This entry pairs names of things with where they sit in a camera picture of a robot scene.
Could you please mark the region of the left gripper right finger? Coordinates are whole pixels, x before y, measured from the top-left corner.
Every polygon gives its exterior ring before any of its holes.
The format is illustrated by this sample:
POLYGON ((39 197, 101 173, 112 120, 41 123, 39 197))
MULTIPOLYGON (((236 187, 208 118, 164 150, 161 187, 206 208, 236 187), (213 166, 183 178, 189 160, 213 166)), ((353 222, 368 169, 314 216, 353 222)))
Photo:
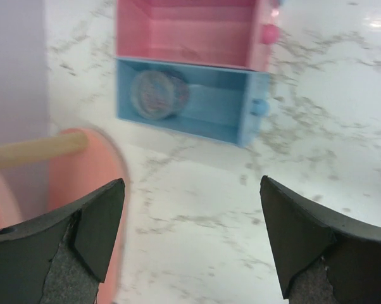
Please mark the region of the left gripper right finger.
POLYGON ((282 297, 289 303, 381 303, 381 227, 263 176, 261 205, 282 297))

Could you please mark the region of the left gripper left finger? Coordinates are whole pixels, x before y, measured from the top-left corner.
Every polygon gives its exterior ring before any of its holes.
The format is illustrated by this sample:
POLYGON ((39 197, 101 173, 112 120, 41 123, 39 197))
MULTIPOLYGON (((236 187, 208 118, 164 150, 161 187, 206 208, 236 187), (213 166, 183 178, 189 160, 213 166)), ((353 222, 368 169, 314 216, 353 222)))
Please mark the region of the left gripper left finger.
POLYGON ((44 215, 0 229, 0 303, 95 303, 123 210, 115 179, 44 215))

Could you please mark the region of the clear paperclip jar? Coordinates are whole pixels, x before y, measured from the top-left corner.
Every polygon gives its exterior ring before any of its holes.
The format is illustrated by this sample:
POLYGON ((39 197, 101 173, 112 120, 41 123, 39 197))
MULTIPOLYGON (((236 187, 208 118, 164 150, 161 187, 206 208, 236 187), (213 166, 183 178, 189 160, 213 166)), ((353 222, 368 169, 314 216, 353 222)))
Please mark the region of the clear paperclip jar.
POLYGON ((135 76, 130 93, 132 106, 149 120, 178 115, 191 95, 184 75, 176 70, 141 71, 135 76))

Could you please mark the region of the pastel four-compartment drawer organizer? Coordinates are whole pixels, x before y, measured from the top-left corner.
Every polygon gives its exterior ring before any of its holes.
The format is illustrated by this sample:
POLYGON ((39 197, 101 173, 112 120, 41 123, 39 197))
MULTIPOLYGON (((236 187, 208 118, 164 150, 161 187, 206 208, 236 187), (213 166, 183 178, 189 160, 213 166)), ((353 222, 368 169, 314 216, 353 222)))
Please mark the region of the pastel four-compartment drawer organizer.
POLYGON ((122 120, 247 146, 268 112, 268 64, 280 1, 118 1, 117 115, 122 120), (130 89, 144 70, 176 70, 190 99, 178 115, 141 117, 130 89))

